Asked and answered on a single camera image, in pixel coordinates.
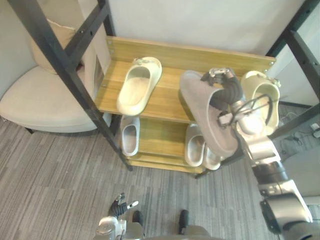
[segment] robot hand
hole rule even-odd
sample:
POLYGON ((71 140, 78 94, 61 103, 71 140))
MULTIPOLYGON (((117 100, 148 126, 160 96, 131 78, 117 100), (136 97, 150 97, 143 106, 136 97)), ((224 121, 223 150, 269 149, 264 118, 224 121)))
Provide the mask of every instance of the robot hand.
POLYGON ((115 240, 117 237, 121 239, 126 234, 127 221, 118 220, 118 217, 137 206, 139 202, 134 201, 127 205, 126 202, 122 203, 124 199, 125 194, 121 193, 113 201, 108 211, 109 216, 103 217, 99 222, 94 240, 115 240))
POLYGON ((236 76, 231 69, 213 68, 202 78, 209 84, 218 82, 224 87, 219 91, 218 100, 228 103, 230 112, 224 111, 218 123, 222 128, 228 125, 233 127, 244 154, 251 161, 258 189, 264 198, 260 206, 269 230, 282 234, 286 240, 318 239, 319 226, 312 224, 313 219, 305 201, 295 182, 288 178, 279 153, 267 136, 266 124, 272 112, 270 96, 265 94, 259 97, 268 98, 269 113, 264 120, 253 109, 257 99, 246 101, 243 94, 236 94, 236 98, 228 94, 242 93, 241 85, 235 82, 236 76))

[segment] black metal frame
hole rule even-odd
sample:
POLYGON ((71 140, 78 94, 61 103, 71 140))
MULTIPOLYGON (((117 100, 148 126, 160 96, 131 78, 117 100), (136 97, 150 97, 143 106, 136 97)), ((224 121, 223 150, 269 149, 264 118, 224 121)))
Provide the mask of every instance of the black metal frame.
POLYGON ((76 72, 76 67, 82 55, 102 23, 104 23, 107 33, 114 35, 108 1, 98 0, 97 6, 84 21, 65 50, 61 47, 37 0, 8 0, 8 2, 86 114, 110 143, 127 169, 132 171, 132 166, 123 155, 115 136, 104 121, 103 114, 96 107, 76 72))
MULTIPOLYGON (((306 0, 296 12, 290 23, 281 33, 279 38, 275 41, 273 46, 270 48, 267 56, 276 57, 278 53, 288 44, 291 49, 294 57, 298 61, 301 69, 303 70, 305 76, 307 77, 309 83, 311 84, 315 94, 318 99, 320 98, 320 65, 313 53, 310 51, 306 43, 303 41, 301 36, 297 33, 297 30, 304 23, 310 13, 316 8, 320 0, 306 0)), ((280 136, 288 134, 294 131, 301 124, 306 121, 314 118, 320 113, 320 105, 317 104, 308 108, 304 113, 297 116, 293 120, 289 121, 285 125, 277 128, 272 135, 269 136, 271 140, 275 140, 280 136)), ((229 165, 235 161, 243 159, 244 153, 241 148, 238 148, 237 151, 227 159, 221 162, 221 166, 229 165)), ((206 169, 204 172, 199 173, 195 176, 196 179, 199 179, 206 174, 214 172, 212 170, 206 169)))
MULTIPOLYGON (((107 35, 115 35, 108 0, 97 0, 97 6, 83 22, 65 50, 59 44, 37 0, 8 0, 8 2, 75 99, 108 140, 128 170, 132 171, 132 166, 129 165, 122 154, 114 136, 119 125, 119 118, 114 117, 112 126, 110 128, 107 126, 102 118, 102 113, 97 109, 76 72, 76 67, 82 55, 102 23, 107 35)), ((320 97, 320 65, 297 33, 297 30, 319 2, 320 0, 306 0, 266 54, 275 57, 288 44, 318 98, 320 97)), ((319 114, 319 104, 310 107, 302 115, 279 127, 270 138, 275 139, 287 134, 317 114, 319 114)), ((229 165, 242 159, 243 156, 243 151, 238 148, 235 154, 224 160, 221 165, 229 165)), ((200 178, 209 172, 212 171, 206 169, 204 172, 197 174, 196 178, 200 178)))

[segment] white slipper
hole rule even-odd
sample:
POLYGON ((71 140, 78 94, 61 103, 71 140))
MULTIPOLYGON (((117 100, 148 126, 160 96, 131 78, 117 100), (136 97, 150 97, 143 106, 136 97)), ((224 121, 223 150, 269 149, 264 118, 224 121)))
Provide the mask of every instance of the white slipper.
POLYGON ((197 167, 204 157, 205 139, 197 124, 189 124, 185 134, 184 158, 187 164, 197 167))
POLYGON ((221 161, 224 158, 222 156, 215 155, 210 148, 205 145, 202 165, 210 170, 217 170, 220 168, 221 161))
POLYGON ((136 58, 128 70, 116 101, 118 110, 128 116, 140 114, 162 74, 162 65, 151 56, 136 58))
POLYGON ((125 156, 136 155, 139 148, 140 119, 123 115, 120 123, 122 152, 125 156))
MULTIPOLYGON (((280 98, 280 83, 274 78, 267 77, 262 72, 249 71, 242 77, 241 86, 247 100, 259 97, 262 94, 269 94, 271 99, 274 101, 272 103, 273 108, 271 118, 266 126, 266 134, 272 134, 279 124, 278 104, 280 98)), ((258 108, 263 105, 265 106, 258 109, 257 112, 260 113, 265 120, 267 118, 269 109, 268 98, 264 97, 257 100, 253 108, 258 108)))
POLYGON ((201 81, 202 74, 186 71, 180 77, 180 90, 208 147, 218 156, 229 157, 238 147, 232 128, 221 128, 218 124, 220 110, 210 105, 215 92, 221 88, 201 81))

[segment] wooden board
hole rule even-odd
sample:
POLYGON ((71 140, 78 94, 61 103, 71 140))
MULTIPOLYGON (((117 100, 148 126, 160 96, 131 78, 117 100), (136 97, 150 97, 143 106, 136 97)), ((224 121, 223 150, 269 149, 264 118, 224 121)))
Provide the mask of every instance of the wooden board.
MULTIPOLYGON (((102 112, 120 114, 117 98, 131 63, 112 61, 95 98, 97 108, 102 112)), ((194 118, 179 91, 180 75, 183 69, 164 67, 141 117, 190 123, 194 118)))
POLYGON ((185 162, 184 159, 181 159, 178 157, 160 156, 160 155, 148 154, 148 153, 138 153, 134 156, 128 157, 128 159, 134 160, 134 161, 140 161, 140 162, 155 163, 155 164, 191 167, 185 162))
POLYGON ((179 122, 140 118, 139 153, 183 160, 187 127, 179 122))
POLYGON ((276 59, 211 48, 160 43, 108 36, 107 44, 113 60, 132 62, 135 58, 152 56, 164 67, 207 72, 211 68, 232 68, 237 76, 256 70, 264 72, 276 59))
POLYGON ((132 166, 154 168, 154 169, 164 169, 164 170, 179 171, 179 172, 185 172, 185 173, 199 174, 199 173, 202 173, 204 170, 201 167, 158 163, 152 159, 150 161, 140 161, 140 160, 129 159, 128 161, 132 166))

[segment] floor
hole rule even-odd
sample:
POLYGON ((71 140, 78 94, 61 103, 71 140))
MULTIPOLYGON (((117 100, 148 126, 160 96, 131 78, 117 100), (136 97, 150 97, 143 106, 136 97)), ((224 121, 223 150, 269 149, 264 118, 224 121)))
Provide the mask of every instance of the floor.
POLYGON ((148 237, 176 234, 179 213, 188 209, 190 223, 213 237, 278 239, 265 225, 247 160, 198 180, 168 170, 129 172, 97 131, 30 134, 0 121, 1 239, 90 240, 122 192, 128 202, 139 201, 148 237))

